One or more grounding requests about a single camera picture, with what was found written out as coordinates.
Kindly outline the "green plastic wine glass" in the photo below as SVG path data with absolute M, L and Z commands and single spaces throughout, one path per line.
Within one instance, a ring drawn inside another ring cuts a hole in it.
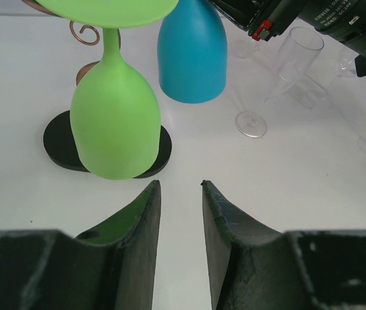
M 159 152 L 161 112 L 149 82 L 121 55 L 118 31 L 168 16 L 177 1 L 41 1 L 70 21 L 102 29 L 101 60 L 76 87 L 70 126 L 85 168 L 109 180 L 147 171 Z

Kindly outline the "blue plastic wine glass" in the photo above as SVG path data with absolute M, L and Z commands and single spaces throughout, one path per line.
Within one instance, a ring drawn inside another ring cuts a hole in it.
M 159 86 L 188 104 L 217 98 L 227 81 L 225 28 L 208 1 L 179 1 L 161 23 L 157 58 Z

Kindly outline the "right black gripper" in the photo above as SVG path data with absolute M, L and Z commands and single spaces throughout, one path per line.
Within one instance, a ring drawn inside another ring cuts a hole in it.
M 255 41 L 268 41 L 284 33 L 295 19 L 318 9 L 318 2 L 309 0 L 211 0 L 210 3 Z

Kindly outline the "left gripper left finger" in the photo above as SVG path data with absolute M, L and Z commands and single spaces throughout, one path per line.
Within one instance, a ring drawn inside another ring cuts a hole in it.
M 0 309 L 151 309 L 160 218 L 154 180 L 76 237 L 0 231 Z

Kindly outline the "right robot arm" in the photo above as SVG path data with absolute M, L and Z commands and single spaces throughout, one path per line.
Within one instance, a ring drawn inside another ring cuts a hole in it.
M 366 0 L 261 0 L 211 2 L 255 41 L 269 41 L 296 20 L 308 23 L 357 53 L 356 75 L 366 76 Z

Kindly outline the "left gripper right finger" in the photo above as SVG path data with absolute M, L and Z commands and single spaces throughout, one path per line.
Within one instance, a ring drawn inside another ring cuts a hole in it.
M 366 230 L 280 233 L 201 186 L 213 309 L 366 309 Z

